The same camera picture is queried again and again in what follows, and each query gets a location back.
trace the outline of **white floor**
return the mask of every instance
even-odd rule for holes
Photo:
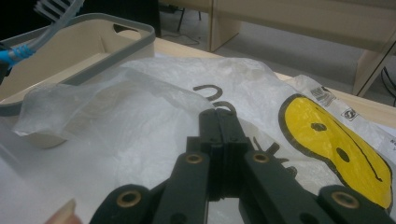
[[[206,50],[207,14],[201,14],[199,21],[198,11],[186,9],[178,32],[181,12],[161,12],[163,38]],[[306,75],[326,87],[352,93],[357,61],[362,52],[363,49],[242,22],[240,33],[214,53],[258,60],[275,72],[291,77]],[[396,57],[387,68],[396,81]],[[380,76],[364,98],[386,105],[392,105],[394,101]]]

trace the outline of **smiley face print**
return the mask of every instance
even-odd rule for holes
[[[384,208],[391,207],[391,170],[357,134],[300,94],[283,103],[278,118],[293,147],[324,161],[345,186]]]

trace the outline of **black printed eye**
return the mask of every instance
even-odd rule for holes
[[[324,125],[322,123],[311,123],[311,128],[318,132],[323,132],[323,131],[327,130],[326,125]]]
[[[349,162],[349,157],[348,157],[347,153],[343,149],[338,147],[337,148],[337,153],[341,157],[341,159],[343,159],[343,161]]]

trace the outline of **plastic bag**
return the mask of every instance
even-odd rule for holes
[[[23,102],[14,130],[105,146],[100,153],[114,160],[115,186],[152,188],[170,175],[186,137],[198,135],[199,112],[211,106],[234,110],[255,148],[279,143],[275,156],[289,160],[282,164],[305,189],[317,194],[323,186],[348,185],[390,209],[392,136],[356,113],[346,116],[351,109],[317,82],[297,77],[285,83],[249,59],[144,59],[96,84],[37,89]],[[224,206],[213,207],[209,223],[240,222]]]

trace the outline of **barcode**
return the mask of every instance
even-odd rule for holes
[[[317,87],[311,90],[311,93],[323,106],[326,107],[335,99],[335,96],[331,92],[323,90],[323,87]]]

